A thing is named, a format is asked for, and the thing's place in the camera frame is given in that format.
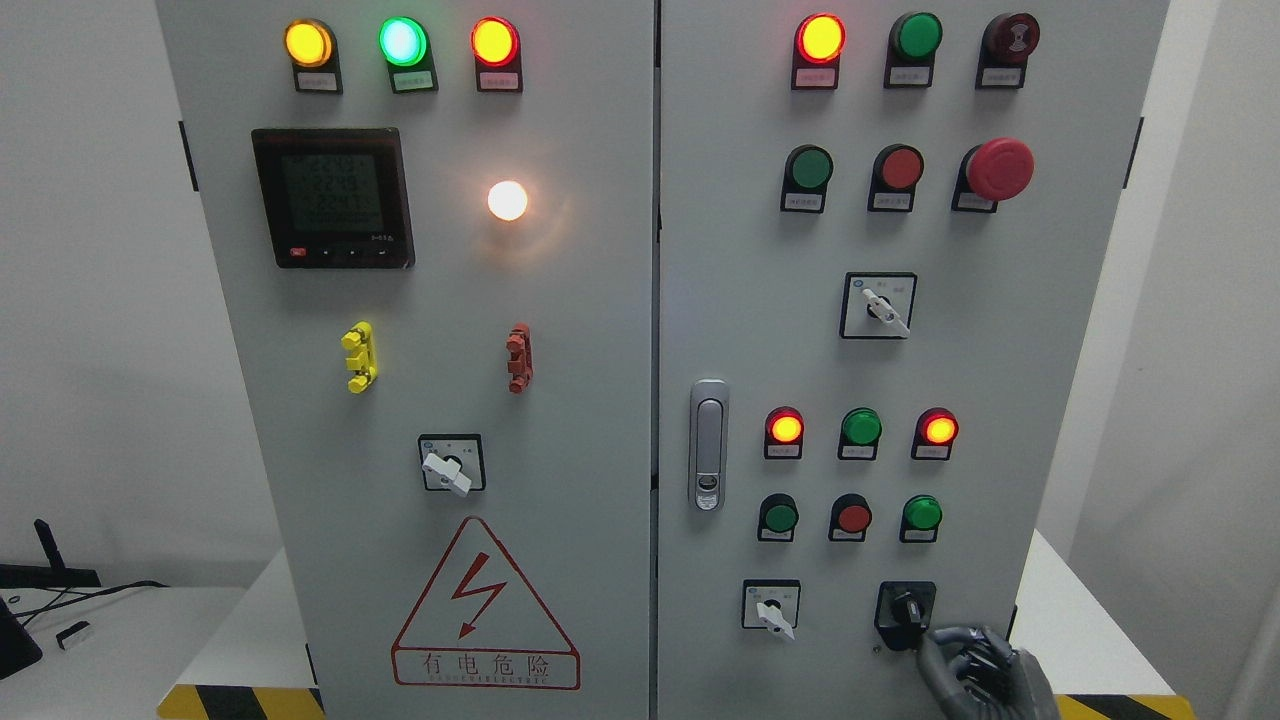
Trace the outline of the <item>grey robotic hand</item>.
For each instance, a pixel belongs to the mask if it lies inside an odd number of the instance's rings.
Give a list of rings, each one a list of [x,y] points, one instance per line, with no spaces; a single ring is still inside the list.
[[[916,666],[947,719],[1060,719],[1038,659],[988,626],[927,632]]]

